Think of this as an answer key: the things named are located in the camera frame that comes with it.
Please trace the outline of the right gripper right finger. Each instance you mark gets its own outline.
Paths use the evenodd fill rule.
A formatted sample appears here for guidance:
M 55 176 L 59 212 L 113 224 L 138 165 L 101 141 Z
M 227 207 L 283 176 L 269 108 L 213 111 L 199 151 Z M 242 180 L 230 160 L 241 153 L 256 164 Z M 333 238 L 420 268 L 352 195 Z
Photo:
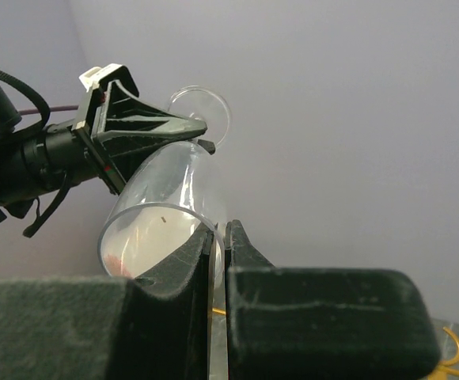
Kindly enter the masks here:
M 226 227 L 232 379 L 421 379 L 440 349 L 423 297 L 402 272 L 278 268 L 241 222 Z

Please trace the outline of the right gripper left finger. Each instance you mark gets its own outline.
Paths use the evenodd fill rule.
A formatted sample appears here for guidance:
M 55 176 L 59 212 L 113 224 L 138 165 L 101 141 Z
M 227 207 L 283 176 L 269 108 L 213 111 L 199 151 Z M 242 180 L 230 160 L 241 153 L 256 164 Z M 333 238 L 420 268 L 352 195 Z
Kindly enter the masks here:
M 213 233 L 135 279 L 0 280 L 0 379 L 206 379 Z

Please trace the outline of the clear wine glass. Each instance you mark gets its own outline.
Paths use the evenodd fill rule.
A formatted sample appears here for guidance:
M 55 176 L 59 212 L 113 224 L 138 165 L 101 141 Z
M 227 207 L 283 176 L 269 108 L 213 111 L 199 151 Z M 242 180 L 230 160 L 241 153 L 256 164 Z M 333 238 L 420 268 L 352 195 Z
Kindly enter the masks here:
M 136 278 L 206 227 L 214 234 L 214 287 L 224 275 L 229 221 L 222 175 L 202 140 L 172 142 L 147 158 L 127 183 L 98 241 L 104 270 Z

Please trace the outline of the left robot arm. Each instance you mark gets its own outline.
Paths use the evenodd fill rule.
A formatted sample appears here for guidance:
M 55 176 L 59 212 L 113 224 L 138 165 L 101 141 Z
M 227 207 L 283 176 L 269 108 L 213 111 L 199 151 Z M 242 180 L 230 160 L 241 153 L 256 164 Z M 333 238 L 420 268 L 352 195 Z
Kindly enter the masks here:
M 31 86 L 0 70 L 0 223 L 36 212 L 33 236 L 68 192 L 100 178 L 120 194 L 141 163 L 170 143 L 201 139 L 207 124 L 140 100 L 128 68 L 95 66 L 75 117 L 52 123 L 52 107 Z

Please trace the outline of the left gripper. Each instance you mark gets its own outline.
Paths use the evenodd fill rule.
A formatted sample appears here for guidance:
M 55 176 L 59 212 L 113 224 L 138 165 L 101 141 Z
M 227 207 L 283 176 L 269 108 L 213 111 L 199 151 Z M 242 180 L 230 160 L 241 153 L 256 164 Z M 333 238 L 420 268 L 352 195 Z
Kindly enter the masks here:
M 126 66 L 93 84 L 78 107 L 71 133 L 84 149 L 85 160 L 119 195 L 135 170 L 170 143 L 194 142 L 207 123 L 156 108 L 138 98 Z M 102 138 L 102 144 L 96 140 Z

